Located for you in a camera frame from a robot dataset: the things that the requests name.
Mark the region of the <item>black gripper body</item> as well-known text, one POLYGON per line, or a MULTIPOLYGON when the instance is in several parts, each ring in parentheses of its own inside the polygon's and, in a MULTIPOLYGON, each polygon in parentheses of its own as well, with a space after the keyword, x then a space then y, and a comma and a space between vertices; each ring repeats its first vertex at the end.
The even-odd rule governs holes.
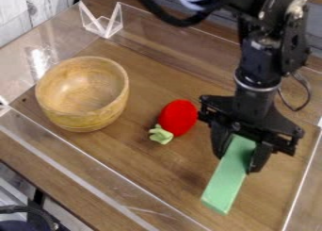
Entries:
POLYGON ((304 136, 304 130, 287 119, 275 106, 269 106, 263 119, 253 119, 255 114, 245 117, 232 112, 232 96, 201 95, 198 120, 208 124, 216 121, 232 129, 232 134, 272 145, 272 153, 281 152, 289 156, 295 154, 297 141, 304 136))

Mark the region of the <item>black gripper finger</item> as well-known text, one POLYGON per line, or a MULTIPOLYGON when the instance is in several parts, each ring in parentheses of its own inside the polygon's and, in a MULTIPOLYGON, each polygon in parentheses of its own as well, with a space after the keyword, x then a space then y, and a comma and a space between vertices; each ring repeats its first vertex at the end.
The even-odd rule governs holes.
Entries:
POLYGON ((259 173, 268 161, 272 145, 264 141, 256 144, 247 165, 248 173, 259 173))
POLYGON ((231 142, 231 134, 232 129, 213 121, 209 127, 209 138, 210 138, 210 146, 212 146, 212 153, 216 158, 221 158, 225 154, 226 146, 231 142))

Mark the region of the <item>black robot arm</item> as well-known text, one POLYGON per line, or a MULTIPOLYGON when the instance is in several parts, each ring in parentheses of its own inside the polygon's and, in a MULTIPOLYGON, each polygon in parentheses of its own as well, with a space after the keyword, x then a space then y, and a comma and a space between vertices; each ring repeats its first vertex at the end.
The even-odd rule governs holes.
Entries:
POLYGON ((247 171, 256 173, 269 155, 295 153, 304 130, 281 115, 273 99, 281 95, 281 79, 299 78, 309 47, 305 28, 307 0, 180 0, 194 11, 184 19, 170 15, 154 0, 137 0, 165 23, 177 27, 197 24, 217 9, 236 17, 241 57, 233 73, 231 96, 202 95, 198 119, 210 128, 212 152, 224 157, 232 137, 255 141, 247 171))

